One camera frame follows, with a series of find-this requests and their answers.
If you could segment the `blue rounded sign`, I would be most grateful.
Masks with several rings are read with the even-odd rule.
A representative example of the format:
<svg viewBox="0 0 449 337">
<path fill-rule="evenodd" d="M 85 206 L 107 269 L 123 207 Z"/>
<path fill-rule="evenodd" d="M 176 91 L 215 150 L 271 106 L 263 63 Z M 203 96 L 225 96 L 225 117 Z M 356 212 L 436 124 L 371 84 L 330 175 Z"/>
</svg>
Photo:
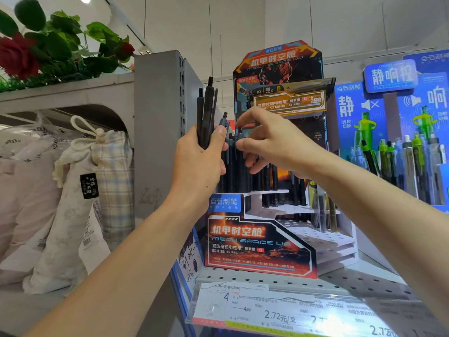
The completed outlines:
<svg viewBox="0 0 449 337">
<path fill-rule="evenodd" d="M 418 86 L 416 63 L 411 59 L 367 65 L 363 76 L 366 92 L 370 94 L 410 90 Z"/>
</svg>

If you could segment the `white hang tag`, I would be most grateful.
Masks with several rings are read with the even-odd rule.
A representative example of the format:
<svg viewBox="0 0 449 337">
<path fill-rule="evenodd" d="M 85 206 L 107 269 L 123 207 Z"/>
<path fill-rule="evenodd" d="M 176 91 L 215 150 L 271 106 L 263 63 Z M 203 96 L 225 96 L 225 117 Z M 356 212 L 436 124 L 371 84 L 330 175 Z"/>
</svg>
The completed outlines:
<svg viewBox="0 0 449 337">
<path fill-rule="evenodd" d="M 78 255 L 88 275 L 110 255 L 109 246 L 103 237 L 101 223 L 101 207 L 99 200 L 96 198 L 90 208 L 83 238 L 78 249 Z"/>
</svg>

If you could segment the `clear price label strip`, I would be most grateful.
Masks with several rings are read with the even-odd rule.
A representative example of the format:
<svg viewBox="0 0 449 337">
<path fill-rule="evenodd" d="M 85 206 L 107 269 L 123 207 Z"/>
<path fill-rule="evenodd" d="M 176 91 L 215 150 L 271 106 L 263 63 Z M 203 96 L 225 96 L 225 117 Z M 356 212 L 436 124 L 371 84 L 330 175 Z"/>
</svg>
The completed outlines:
<svg viewBox="0 0 449 337">
<path fill-rule="evenodd" d="M 236 281 L 199 284 L 186 323 L 279 337 L 449 337 L 417 300 L 275 291 Z"/>
</svg>

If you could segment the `perforated white shelf board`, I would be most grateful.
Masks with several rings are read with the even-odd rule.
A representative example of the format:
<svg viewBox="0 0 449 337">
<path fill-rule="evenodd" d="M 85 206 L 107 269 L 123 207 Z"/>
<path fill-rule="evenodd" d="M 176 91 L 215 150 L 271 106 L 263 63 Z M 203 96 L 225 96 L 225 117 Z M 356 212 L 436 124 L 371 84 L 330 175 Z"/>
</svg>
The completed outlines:
<svg viewBox="0 0 449 337">
<path fill-rule="evenodd" d="M 205 267 L 196 283 L 244 282 L 268 285 L 271 290 L 290 293 L 323 293 L 358 298 L 418 300 L 413 289 L 398 275 L 362 254 L 356 263 L 328 272 L 317 279 Z"/>
</svg>

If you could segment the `person's left hand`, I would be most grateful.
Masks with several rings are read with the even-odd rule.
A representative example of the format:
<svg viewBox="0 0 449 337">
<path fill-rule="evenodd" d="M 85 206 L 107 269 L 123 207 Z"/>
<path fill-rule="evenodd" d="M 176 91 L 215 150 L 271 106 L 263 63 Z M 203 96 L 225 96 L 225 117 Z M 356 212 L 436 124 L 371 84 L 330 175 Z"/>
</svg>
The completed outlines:
<svg viewBox="0 0 449 337">
<path fill-rule="evenodd" d="M 185 215 L 204 215 L 220 176 L 226 171 L 221 155 L 199 146 L 196 127 L 178 140 L 174 156 L 172 184 L 167 200 Z"/>
</svg>

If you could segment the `gold orange display card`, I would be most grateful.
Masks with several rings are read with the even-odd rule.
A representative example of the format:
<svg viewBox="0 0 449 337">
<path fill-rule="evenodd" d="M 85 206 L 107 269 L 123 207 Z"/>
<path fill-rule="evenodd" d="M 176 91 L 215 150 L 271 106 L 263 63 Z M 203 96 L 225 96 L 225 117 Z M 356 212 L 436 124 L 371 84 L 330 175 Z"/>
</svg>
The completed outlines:
<svg viewBox="0 0 449 337">
<path fill-rule="evenodd" d="M 238 113 L 256 106 L 289 119 L 320 116 L 334 93 L 336 78 L 285 84 L 237 83 Z"/>
</svg>

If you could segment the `orange black pen display stand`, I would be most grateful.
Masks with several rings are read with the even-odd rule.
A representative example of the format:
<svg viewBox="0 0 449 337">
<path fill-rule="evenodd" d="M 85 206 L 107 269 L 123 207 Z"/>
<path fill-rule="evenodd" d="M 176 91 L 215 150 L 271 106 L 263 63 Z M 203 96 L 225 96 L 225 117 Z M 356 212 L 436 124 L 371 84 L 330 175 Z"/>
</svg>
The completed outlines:
<svg viewBox="0 0 449 337">
<path fill-rule="evenodd" d="M 248 53 L 233 72 L 237 83 L 285 84 L 324 79 L 322 53 L 303 40 Z M 234 102 L 235 118 L 238 113 Z M 316 144 L 328 150 L 326 111 L 320 116 L 288 119 Z M 246 137 L 258 123 L 236 133 Z M 326 193 L 317 186 L 315 219 L 309 205 L 262 207 L 262 191 L 218 193 L 206 216 L 205 265 L 273 275 L 318 278 L 358 261 L 355 226 L 336 210 L 338 233 L 328 228 Z"/>
</svg>

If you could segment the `white shelf top board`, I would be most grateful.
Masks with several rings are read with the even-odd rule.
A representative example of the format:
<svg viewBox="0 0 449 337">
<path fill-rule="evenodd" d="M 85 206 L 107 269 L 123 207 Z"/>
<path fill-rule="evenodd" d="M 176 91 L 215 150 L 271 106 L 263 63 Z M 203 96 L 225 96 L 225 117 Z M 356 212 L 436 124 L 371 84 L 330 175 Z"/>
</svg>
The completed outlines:
<svg viewBox="0 0 449 337">
<path fill-rule="evenodd" d="M 0 114 L 100 105 L 123 116 L 133 110 L 134 73 L 111 74 L 40 88 L 0 93 Z"/>
</svg>

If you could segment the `blue pen display stand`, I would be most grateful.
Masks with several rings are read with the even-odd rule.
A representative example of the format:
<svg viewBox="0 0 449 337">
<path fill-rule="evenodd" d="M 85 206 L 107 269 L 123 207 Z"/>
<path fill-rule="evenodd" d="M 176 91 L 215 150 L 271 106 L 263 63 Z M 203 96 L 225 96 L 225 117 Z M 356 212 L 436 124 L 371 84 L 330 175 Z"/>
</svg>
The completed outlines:
<svg viewBox="0 0 449 337">
<path fill-rule="evenodd" d="M 359 140 L 377 151 L 382 139 L 395 142 L 434 130 L 449 159 L 449 49 L 408 54 L 400 60 L 406 59 L 416 63 L 414 89 L 370 94 L 363 74 L 362 81 L 335 86 L 332 114 L 342 158 Z"/>
</svg>

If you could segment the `olive gold pen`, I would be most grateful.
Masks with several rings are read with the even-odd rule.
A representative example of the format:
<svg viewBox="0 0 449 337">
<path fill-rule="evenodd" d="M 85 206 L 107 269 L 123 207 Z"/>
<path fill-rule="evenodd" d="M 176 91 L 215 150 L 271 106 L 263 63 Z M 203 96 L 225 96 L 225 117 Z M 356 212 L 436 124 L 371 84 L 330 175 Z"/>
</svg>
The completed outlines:
<svg viewBox="0 0 449 337">
<path fill-rule="evenodd" d="M 311 209 L 313 210 L 311 216 L 312 216 L 312 219 L 314 220 L 315 216 L 316 216 L 316 210 L 318 209 L 316 182 L 313 180 L 309 180 L 307 189 L 308 189 L 309 205 L 310 205 Z"/>
<path fill-rule="evenodd" d="M 336 206 L 334 201 L 330 197 L 328 197 L 328 205 L 329 205 L 328 228 L 332 233 L 338 233 Z"/>
</svg>

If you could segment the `plastic-wrapped white pillows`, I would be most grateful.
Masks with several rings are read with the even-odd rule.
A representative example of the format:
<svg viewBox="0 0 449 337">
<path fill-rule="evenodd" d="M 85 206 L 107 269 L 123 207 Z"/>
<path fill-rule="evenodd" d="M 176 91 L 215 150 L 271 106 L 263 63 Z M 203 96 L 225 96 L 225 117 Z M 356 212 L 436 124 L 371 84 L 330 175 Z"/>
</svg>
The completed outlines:
<svg viewBox="0 0 449 337">
<path fill-rule="evenodd" d="M 68 147 L 70 132 L 36 115 L 33 124 L 0 129 L 0 286 L 32 273 L 61 197 L 54 162 Z"/>
</svg>

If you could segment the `grey metal shelf upright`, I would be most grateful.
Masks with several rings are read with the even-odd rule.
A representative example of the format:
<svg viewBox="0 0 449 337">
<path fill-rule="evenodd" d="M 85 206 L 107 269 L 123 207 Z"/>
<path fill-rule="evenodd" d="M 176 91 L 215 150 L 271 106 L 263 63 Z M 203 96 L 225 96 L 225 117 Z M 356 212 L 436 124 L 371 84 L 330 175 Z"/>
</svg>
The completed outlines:
<svg viewBox="0 0 449 337">
<path fill-rule="evenodd" d="M 177 141 L 196 124 L 203 87 L 178 50 L 135 58 L 134 215 L 138 227 L 171 187 Z"/>
</svg>

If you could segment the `row of green grey pens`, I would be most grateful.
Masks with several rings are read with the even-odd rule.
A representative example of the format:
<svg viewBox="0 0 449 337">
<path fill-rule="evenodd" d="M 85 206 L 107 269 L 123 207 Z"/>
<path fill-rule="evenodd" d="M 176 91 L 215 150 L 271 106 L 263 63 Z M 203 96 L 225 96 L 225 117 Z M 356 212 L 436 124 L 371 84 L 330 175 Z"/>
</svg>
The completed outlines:
<svg viewBox="0 0 449 337">
<path fill-rule="evenodd" d="M 382 139 L 377 151 L 359 140 L 345 159 L 449 214 L 449 159 L 434 130 L 406 135 L 395 142 Z"/>
</svg>

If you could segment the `blue-framed scribbled test card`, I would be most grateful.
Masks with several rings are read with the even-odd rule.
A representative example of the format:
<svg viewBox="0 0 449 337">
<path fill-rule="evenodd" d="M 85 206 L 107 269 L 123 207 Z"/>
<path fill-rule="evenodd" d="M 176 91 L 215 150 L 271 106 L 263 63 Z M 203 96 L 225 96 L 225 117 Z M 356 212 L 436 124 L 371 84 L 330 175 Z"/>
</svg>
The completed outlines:
<svg viewBox="0 0 449 337">
<path fill-rule="evenodd" d="M 181 308 L 188 309 L 194 292 L 196 279 L 204 268 L 204 256 L 195 228 L 178 254 L 172 267 L 173 284 L 181 300 Z"/>
</svg>

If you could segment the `person's left forearm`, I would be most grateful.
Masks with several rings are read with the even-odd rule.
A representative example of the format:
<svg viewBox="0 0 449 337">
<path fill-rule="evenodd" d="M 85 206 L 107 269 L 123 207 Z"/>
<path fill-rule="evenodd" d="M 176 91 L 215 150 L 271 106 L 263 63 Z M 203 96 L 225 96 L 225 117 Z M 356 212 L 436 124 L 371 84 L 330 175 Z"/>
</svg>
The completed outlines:
<svg viewBox="0 0 449 337">
<path fill-rule="evenodd" d="M 168 198 L 24 337 L 136 337 L 208 196 Z"/>
</svg>

